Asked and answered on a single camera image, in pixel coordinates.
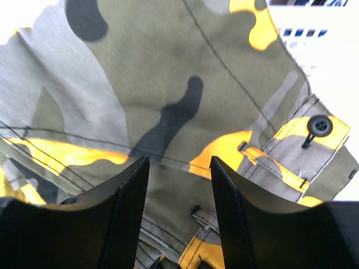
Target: button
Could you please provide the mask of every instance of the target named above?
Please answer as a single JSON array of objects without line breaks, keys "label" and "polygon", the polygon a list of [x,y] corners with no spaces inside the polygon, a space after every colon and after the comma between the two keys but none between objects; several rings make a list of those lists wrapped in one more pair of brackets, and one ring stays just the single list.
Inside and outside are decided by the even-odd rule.
[{"label": "button", "polygon": [[308,129],[313,136],[325,137],[332,132],[333,123],[327,116],[317,115],[309,120]]}]

